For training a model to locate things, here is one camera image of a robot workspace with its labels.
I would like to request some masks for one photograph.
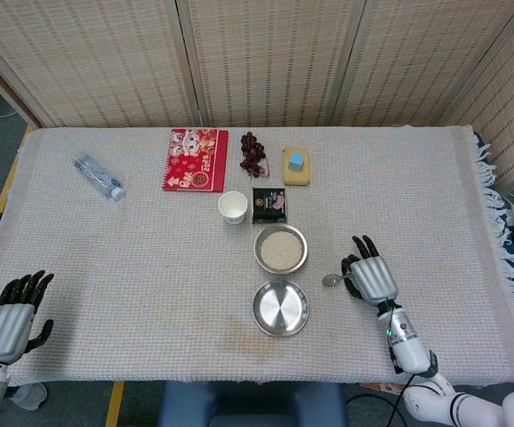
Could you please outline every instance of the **metal bowl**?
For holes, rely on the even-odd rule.
[[[265,263],[265,261],[263,261],[263,258],[261,256],[261,245],[262,245],[263,241],[265,240],[265,238],[267,238],[271,234],[276,233],[278,231],[287,231],[287,232],[291,233],[293,236],[295,236],[296,238],[298,238],[299,241],[301,242],[301,258],[296,263],[296,265],[292,266],[290,269],[286,269],[286,270],[273,269],[272,267],[267,265],[267,263]],[[300,231],[298,231],[292,225],[271,224],[259,232],[259,234],[255,238],[255,243],[253,244],[253,251],[255,252],[255,258],[257,259],[257,262],[259,263],[259,265],[262,266],[263,269],[265,269],[269,273],[287,274],[287,273],[292,273],[293,271],[297,271],[302,266],[302,264],[304,264],[304,261],[307,259],[307,254],[309,253],[309,247],[308,247],[307,241],[304,238],[304,236],[302,235],[302,233]]]
[[[309,300],[296,283],[270,280],[253,298],[253,318],[257,326],[269,335],[294,335],[307,323]]]

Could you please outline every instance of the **yellow sponge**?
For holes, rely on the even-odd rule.
[[[301,153],[304,156],[302,162],[302,169],[300,171],[294,171],[289,169],[289,160],[294,152]],[[310,157],[307,149],[300,147],[291,147],[285,149],[285,156],[283,158],[283,181],[285,185],[309,185],[310,182]]]

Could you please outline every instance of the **plastic water bottle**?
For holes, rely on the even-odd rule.
[[[89,154],[80,153],[73,157],[73,164],[105,196],[112,197],[115,200],[123,198],[125,192],[121,182]]]

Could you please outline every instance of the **tablecloth fringe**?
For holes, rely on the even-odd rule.
[[[478,176],[482,184],[482,195],[486,204],[488,215],[493,224],[492,230],[495,240],[497,242],[498,255],[502,262],[502,274],[505,278],[506,285],[509,287],[511,298],[514,303],[514,267],[510,264],[514,263],[514,254],[508,252],[504,245],[511,243],[510,230],[506,226],[504,215],[506,214],[506,207],[500,194],[492,188],[496,179],[494,169],[496,166],[489,165],[486,158],[490,154],[488,148],[490,145],[477,145],[477,156],[475,161],[478,164]]]

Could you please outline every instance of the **rice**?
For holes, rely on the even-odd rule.
[[[288,270],[301,260],[301,241],[288,231],[269,234],[261,244],[261,258],[275,270]]]

